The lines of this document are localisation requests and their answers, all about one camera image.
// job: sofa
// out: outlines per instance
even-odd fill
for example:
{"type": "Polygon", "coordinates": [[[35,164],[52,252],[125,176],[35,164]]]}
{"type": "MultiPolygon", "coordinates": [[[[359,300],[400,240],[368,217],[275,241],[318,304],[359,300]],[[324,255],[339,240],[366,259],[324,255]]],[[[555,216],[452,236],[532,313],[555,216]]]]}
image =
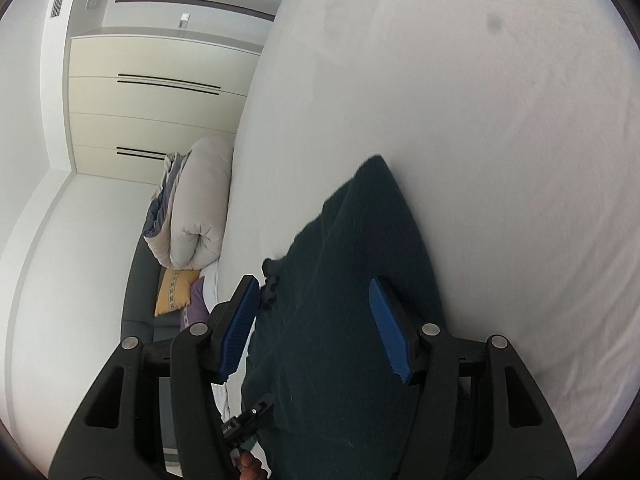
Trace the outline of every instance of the sofa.
{"type": "MultiPolygon", "coordinates": [[[[135,336],[143,343],[174,338],[180,331],[180,311],[154,317],[161,266],[141,236],[133,256],[122,309],[120,340],[135,336]]],[[[177,444],[169,378],[159,379],[160,425],[165,460],[176,462],[177,444]]]]}

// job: pillow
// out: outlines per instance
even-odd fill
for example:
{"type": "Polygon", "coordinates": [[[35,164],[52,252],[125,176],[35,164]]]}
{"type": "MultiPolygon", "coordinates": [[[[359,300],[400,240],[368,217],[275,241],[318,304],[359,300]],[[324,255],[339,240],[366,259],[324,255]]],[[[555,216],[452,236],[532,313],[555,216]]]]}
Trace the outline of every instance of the pillow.
{"type": "Polygon", "coordinates": [[[209,317],[209,311],[204,303],[202,287],[204,278],[199,278],[191,285],[191,303],[188,304],[180,316],[180,332],[196,323],[204,323],[209,317]]]}
{"type": "Polygon", "coordinates": [[[174,269],[202,269],[220,256],[231,185],[234,135],[191,148],[175,190],[170,257],[174,269]]]}
{"type": "Polygon", "coordinates": [[[156,316],[184,308],[191,303],[191,284],[200,273],[197,270],[167,269],[162,277],[158,300],[156,301],[156,316]]]}

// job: blue gripper pad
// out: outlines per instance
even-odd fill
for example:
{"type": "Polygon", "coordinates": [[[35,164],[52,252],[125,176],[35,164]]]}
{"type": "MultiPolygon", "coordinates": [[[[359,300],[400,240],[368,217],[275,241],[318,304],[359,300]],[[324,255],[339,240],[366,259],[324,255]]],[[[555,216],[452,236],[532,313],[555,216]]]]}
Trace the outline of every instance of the blue gripper pad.
{"type": "Polygon", "coordinates": [[[369,306],[391,368],[404,384],[409,383],[414,374],[409,362],[409,345],[396,319],[390,299],[378,278],[369,282],[369,306]]]}
{"type": "Polygon", "coordinates": [[[258,281],[253,276],[251,276],[251,280],[247,278],[248,276],[245,276],[242,279],[236,293],[231,298],[231,303],[237,301],[238,306],[220,345],[218,375],[225,381],[238,369],[246,340],[260,306],[258,281]]]}

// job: rolled comforter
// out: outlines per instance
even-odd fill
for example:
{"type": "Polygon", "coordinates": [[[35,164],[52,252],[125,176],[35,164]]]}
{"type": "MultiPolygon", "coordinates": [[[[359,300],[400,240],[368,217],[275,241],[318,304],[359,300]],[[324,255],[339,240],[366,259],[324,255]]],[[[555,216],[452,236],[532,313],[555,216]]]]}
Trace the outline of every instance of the rolled comforter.
{"type": "Polygon", "coordinates": [[[160,264],[203,269],[220,257],[233,159],[232,134],[204,137],[168,155],[143,235],[160,264]]]}

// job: bed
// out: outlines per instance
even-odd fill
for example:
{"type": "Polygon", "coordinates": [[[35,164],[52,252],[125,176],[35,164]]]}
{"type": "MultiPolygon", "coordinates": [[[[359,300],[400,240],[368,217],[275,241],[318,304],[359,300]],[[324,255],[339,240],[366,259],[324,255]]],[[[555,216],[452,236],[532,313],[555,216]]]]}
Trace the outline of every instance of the bed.
{"type": "Polygon", "coordinates": [[[514,343],[584,471],[640,387],[640,52],[620,13],[611,0],[283,0],[236,137],[219,300],[375,153],[450,331],[514,343]]]}

